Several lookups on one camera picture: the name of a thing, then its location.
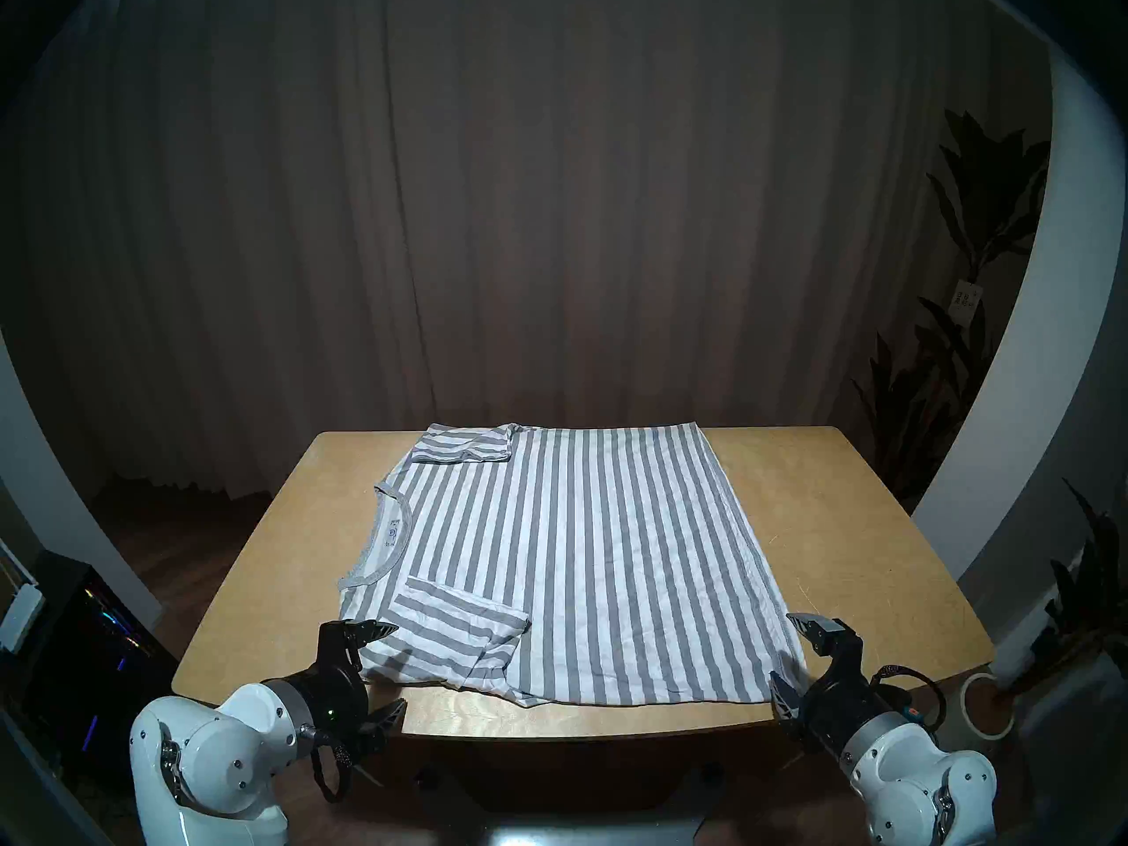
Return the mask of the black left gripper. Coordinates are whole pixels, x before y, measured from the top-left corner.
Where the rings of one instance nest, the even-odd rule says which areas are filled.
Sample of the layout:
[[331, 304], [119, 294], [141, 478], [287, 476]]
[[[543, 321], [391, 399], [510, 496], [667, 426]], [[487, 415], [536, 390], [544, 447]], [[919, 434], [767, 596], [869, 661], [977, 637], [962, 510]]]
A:
[[321, 623], [312, 664], [282, 678], [301, 700], [291, 715], [298, 740], [331, 747], [340, 761], [353, 763], [361, 740], [387, 741], [398, 732], [407, 700], [396, 698], [369, 713], [360, 656], [397, 629], [398, 625], [378, 619]]

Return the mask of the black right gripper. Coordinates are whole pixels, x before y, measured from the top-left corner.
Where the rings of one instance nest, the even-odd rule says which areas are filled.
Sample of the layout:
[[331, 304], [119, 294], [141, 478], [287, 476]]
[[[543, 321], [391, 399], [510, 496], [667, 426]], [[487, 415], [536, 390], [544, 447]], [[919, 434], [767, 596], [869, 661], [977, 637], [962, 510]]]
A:
[[775, 719], [797, 723], [797, 742], [807, 754], [821, 749], [841, 755], [852, 737], [870, 721], [890, 713], [890, 705], [863, 677], [863, 641], [841, 622], [809, 613], [786, 613], [797, 634], [818, 656], [828, 656], [826, 672], [802, 695], [777, 671], [769, 673]]

